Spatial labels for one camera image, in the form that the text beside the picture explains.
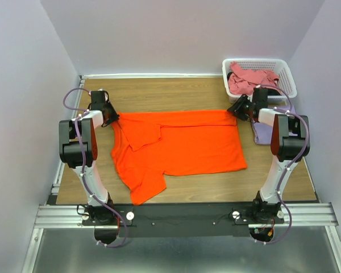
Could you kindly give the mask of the orange t-shirt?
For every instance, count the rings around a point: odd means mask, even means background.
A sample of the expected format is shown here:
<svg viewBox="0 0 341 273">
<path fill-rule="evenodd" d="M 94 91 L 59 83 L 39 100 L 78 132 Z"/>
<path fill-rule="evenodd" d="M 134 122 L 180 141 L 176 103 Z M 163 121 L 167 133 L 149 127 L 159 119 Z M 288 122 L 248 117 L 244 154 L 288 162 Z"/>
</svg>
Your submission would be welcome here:
<svg viewBox="0 0 341 273">
<path fill-rule="evenodd" d="M 236 118 L 226 110 L 121 113 L 111 127 L 111 157 L 134 205 L 164 191 L 165 175 L 247 168 Z"/>
</svg>

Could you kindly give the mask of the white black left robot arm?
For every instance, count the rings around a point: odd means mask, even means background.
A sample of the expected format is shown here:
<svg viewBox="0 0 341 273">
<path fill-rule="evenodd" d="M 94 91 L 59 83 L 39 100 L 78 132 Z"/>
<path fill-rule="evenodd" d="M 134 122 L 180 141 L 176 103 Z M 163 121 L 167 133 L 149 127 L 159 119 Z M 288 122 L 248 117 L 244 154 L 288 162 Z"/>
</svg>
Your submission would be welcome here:
<svg viewBox="0 0 341 273">
<path fill-rule="evenodd" d="M 67 97 L 75 91 L 86 92 L 90 96 L 86 109 L 66 104 Z M 96 128 L 118 121 L 119 114 L 105 90 L 73 88 L 65 95 L 63 105 L 78 112 L 76 117 L 59 122 L 59 156 L 77 175 L 85 190 L 87 204 L 82 206 L 84 212 L 79 215 L 88 225 L 119 224 L 122 222 L 120 215 L 115 211 L 97 170 L 98 145 L 95 135 Z"/>
</svg>

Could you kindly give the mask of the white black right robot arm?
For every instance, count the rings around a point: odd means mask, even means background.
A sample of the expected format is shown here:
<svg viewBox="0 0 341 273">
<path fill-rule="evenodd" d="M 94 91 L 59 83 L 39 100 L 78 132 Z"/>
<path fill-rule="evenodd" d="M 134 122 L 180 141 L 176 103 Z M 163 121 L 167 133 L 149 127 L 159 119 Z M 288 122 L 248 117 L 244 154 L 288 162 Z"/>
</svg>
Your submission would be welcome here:
<svg viewBox="0 0 341 273">
<path fill-rule="evenodd" d="M 267 179 L 258 191 L 245 216 L 262 223 L 278 215 L 283 205 L 282 194 L 298 163 L 310 151 L 309 119 L 292 111 L 293 105 L 287 98 L 289 108 L 268 106 L 268 91 L 281 91 L 271 85 L 258 85 L 252 98 L 242 95 L 227 111 L 234 117 L 262 123 L 272 128 L 270 149 L 272 165 Z"/>
</svg>

